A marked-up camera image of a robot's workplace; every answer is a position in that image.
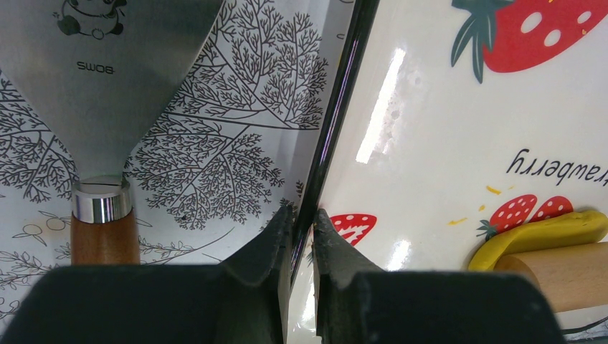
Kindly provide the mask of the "strawberry print rectangular tray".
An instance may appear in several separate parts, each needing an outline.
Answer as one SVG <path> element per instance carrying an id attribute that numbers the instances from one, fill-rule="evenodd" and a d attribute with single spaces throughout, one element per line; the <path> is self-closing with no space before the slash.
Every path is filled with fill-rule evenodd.
<path id="1" fill-rule="evenodd" d="M 607 211 L 605 1 L 355 1 L 303 218 L 381 268 Z"/>

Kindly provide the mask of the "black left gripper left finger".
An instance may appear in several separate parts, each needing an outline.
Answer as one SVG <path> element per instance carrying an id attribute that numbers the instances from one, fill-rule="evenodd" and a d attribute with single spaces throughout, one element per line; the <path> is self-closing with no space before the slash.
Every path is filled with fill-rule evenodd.
<path id="1" fill-rule="evenodd" d="M 31 289 L 3 343 L 284 343 L 293 210 L 215 265 L 62 267 Z"/>

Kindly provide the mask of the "yellow dough piece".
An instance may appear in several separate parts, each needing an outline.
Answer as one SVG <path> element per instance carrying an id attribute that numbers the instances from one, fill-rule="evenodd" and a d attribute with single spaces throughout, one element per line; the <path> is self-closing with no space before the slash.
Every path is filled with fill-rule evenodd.
<path id="1" fill-rule="evenodd" d="M 571 212 L 527 223 L 492 237 L 476 251 L 467 269 L 490 271 L 505 255 L 593 244 L 606 235 L 605 214 L 591 210 Z"/>

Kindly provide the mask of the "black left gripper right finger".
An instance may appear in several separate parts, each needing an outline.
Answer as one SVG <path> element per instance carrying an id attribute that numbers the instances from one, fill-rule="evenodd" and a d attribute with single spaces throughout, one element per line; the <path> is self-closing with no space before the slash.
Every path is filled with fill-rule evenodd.
<path id="1" fill-rule="evenodd" d="M 513 274 L 387 272 L 319 210 L 316 332 L 324 343 L 563 343 L 547 301 Z"/>

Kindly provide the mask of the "wooden dough roller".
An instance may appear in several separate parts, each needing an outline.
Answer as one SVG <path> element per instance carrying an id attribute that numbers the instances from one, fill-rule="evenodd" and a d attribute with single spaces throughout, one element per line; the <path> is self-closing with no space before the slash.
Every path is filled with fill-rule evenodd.
<path id="1" fill-rule="evenodd" d="M 607 304 L 606 242 L 508 254 L 494 270 L 525 277 L 554 312 Z"/>

